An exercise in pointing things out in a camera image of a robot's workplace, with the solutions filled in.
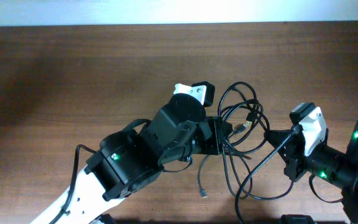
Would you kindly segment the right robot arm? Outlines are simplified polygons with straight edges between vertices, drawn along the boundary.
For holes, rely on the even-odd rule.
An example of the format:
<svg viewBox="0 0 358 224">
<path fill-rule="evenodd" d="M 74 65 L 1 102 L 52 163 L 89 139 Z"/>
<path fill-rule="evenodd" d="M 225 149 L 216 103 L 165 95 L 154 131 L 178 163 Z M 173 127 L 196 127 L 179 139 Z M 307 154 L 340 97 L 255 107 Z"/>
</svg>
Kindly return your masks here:
<svg viewBox="0 0 358 224">
<path fill-rule="evenodd" d="M 297 182 L 306 172 L 310 172 L 309 185 L 314 192 L 313 179 L 319 177 L 341 189 L 342 198 L 334 203 L 342 203 L 343 210 L 351 223 L 358 223 L 358 120 L 345 153 L 328 146 L 328 135 L 309 156 L 303 154 L 305 137 L 291 130 L 272 130 L 264 137 L 278 150 L 285 162 L 284 174 Z"/>
</svg>

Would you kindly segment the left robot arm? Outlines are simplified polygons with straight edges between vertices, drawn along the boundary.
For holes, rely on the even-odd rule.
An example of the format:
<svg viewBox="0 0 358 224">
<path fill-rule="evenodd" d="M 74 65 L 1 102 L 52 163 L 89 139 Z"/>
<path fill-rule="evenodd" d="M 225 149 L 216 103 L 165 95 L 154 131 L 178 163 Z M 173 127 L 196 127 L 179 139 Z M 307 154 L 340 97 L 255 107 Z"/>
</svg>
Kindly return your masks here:
<svg viewBox="0 0 358 224">
<path fill-rule="evenodd" d="M 137 119 L 110 134 L 99 150 L 74 169 L 69 188 L 34 223 L 91 223 L 155 181 L 172 161 L 193 154 L 219 155 L 232 125 L 207 116 L 193 96 L 178 93 L 153 120 Z"/>
</svg>

